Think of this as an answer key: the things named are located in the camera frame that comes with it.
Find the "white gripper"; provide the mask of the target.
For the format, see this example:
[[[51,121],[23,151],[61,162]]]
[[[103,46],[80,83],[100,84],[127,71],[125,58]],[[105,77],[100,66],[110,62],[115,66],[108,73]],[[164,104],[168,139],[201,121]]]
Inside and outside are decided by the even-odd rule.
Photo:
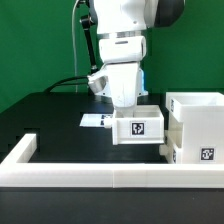
[[[138,62],[106,64],[88,77],[88,85],[94,93],[109,85],[115,108],[134,108],[137,104]]]

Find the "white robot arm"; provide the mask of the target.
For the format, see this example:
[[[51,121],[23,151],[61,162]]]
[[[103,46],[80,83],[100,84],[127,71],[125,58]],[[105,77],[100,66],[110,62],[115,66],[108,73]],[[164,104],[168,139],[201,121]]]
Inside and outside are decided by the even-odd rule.
[[[147,51],[142,32],[171,26],[183,13],[185,0],[89,0],[89,4],[114,108],[134,108],[140,61]]]

